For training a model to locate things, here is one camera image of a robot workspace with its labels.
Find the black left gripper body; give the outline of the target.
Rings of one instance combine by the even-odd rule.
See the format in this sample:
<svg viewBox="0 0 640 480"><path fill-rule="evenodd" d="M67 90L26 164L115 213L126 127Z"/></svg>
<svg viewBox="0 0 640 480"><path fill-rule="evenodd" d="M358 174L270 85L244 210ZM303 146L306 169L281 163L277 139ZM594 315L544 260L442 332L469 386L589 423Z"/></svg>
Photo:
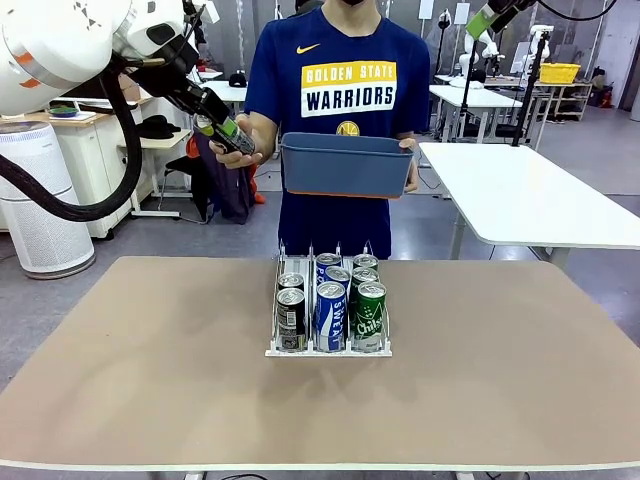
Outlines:
<svg viewBox="0 0 640 480"><path fill-rule="evenodd" d="M153 60L164 63L138 68L132 73L132 80L153 97L174 105L197 105L205 94L188 75L196 66L199 53L189 44L178 50L180 45L166 44L153 56Z"/></svg>

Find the person's right hand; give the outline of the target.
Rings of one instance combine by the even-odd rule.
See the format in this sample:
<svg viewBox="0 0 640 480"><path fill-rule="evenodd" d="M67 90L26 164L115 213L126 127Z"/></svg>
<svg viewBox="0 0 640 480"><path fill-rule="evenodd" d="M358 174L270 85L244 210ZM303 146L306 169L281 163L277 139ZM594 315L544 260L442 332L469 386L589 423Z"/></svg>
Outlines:
<svg viewBox="0 0 640 480"><path fill-rule="evenodd" d="M225 147L215 141L209 142L209 148L215 154L216 160L227 169L260 165L267 159L268 151L262 129L271 127L272 122L260 114L251 113L249 115L239 114L236 117L236 123L254 142L255 148L251 155L243 154L240 151L226 152Z"/></svg>

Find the person's left hand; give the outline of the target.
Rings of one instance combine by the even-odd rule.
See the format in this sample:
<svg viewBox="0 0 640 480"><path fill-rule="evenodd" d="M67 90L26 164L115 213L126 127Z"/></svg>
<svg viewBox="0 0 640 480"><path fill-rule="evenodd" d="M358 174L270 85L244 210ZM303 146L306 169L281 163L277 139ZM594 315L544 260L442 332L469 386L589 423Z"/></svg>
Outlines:
<svg viewBox="0 0 640 480"><path fill-rule="evenodd" d="M415 156L417 142L412 132L399 134L397 139L399 140L400 148L403 150L409 150L413 155L404 187L405 193L412 193L418 189L420 183L418 163Z"/></svg>

